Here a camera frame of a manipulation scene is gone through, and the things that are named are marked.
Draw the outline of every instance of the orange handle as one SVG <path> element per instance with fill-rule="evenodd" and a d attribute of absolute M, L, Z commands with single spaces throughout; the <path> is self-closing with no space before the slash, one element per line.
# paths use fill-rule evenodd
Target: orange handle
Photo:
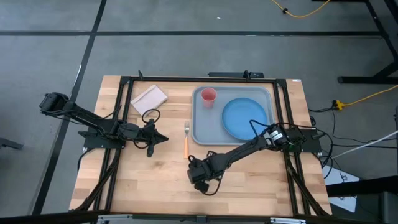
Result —
<path fill-rule="evenodd" d="M 185 136 L 184 159 L 188 159 L 188 136 Z"/>

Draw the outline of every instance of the white cable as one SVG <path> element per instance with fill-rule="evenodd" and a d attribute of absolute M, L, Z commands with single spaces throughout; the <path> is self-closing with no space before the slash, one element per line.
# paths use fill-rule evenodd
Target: white cable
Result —
<path fill-rule="evenodd" d="M 363 146 L 359 146 L 359 147 L 356 147 L 355 149 L 350 149 L 350 150 L 348 150 L 348 151 L 346 151 L 346 152 L 343 152 L 343 153 L 341 153 L 341 154 L 338 154 L 337 156 L 333 156 L 332 159 L 336 159 L 337 157 L 340 157 L 340 156 L 342 156 L 342 155 L 344 155 L 344 154 L 347 154 L 347 153 L 356 151 L 356 150 L 358 150 L 358 149 L 362 149 L 363 147 L 367 147 L 367 146 L 373 145 L 373 144 L 375 144 L 375 143 L 378 143 L 378 142 L 383 141 L 383 140 L 385 140 L 386 138 L 388 138 L 388 137 L 390 137 L 390 136 L 393 136 L 393 135 L 395 135 L 395 134 L 397 134 L 397 133 L 398 133 L 398 130 L 397 130 L 397 131 L 394 131 L 393 133 L 391 133 L 391 134 L 389 134 L 389 135 L 387 135 L 386 137 L 380 138 L 380 139 L 377 140 L 377 141 L 370 142 L 370 143 L 365 144 L 365 145 L 363 145 Z"/>

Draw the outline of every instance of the yellow cable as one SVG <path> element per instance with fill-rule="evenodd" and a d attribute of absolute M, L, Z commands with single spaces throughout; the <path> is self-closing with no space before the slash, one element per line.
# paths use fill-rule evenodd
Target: yellow cable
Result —
<path fill-rule="evenodd" d="M 283 8 L 280 4 L 278 4 L 275 0 L 271 0 L 271 1 L 273 1 L 281 10 L 284 10 L 284 8 Z M 306 18 L 307 16 L 311 16 L 312 14 L 318 12 L 321 8 L 323 8 L 324 6 L 326 6 L 326 4 L 328 4 L 330 1 L 331 1 L 331 0 L 327 0 L 327 1 L 326 1 L 325 3 L 323 3 L 323 5 L 321 5 L 318 9 L 316 9 L 316 10 L 314 10 L 314 11 L 312 11 L 312 12 L 310 12 L 310 13 L 304 15 L 304 16 L 295 16 L 295 15 L 291 14 L 289 11 L 285 11 L 285 13 L 288 14 L 288 15 L 290 15 L 291 17 L 294 17 L 294 18 L 297 18 L 297 19 L 303 19 L 303 18 Z"/>
<path fill-rule="evenodd" d="M 369 99 L 370 97 L 374 97 L 374 96 L 376 96 L 376 95 L 378 95 L 378 94 L 385 93 L 385 92 L 387 92 L 387 91 L 393 90 L 393 89 L 395 89 L 395 88 L 397 88 L 397 87 L 398 87 L 398 85 L 393 86 L 393 87 L 391 87 L 391 88 L 389 88 L 389 89 L 386 89 L 386 90 L 383 90 L 383 91 L 374 93 L 374 94 L 372 94 L 372 95 L 370 95 L 370 96 L 364 97 L 364 98 L 362 98 L 362 99 L 360 99 L 360 100 L 357 100 L 357 101 L 355 101 L 355 102 L 352 102 L 352 103 L 341 103 L 341 105 L 342 105 L 342 106 L 351 106 L 351 105 L 354 105 L 354 104 L 359 103 L 359 102 L 361 102 L 361 101 L 367 100 L 367 99 Z"/>

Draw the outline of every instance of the blue plate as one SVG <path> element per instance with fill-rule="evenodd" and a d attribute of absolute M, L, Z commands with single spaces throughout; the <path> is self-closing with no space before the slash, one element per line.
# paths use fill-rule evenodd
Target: blue plate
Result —
<path fill-rule="evenodd" d="M 249 121 L 253 119 L 262 124 L 268 124 L 264 108 L 256 101 L 249 98 L 237 98 L 228 102 L 222 114 L 225 130 L 240 140 L 252 140 L 256 135 L 250 127 Z M 253 123 L 254 129 L 260 134 L 265 127 Z"/>

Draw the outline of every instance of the metal fork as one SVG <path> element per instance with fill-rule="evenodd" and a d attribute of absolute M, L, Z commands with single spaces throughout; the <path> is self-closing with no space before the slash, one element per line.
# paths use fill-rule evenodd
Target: metal fork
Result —
<path fill-rule="evenodd" d="M 184 146 L 184 159 L 188 159 L 188 132 L 189 132 L 189 121 L 185 121 L 185 146 Z"/>

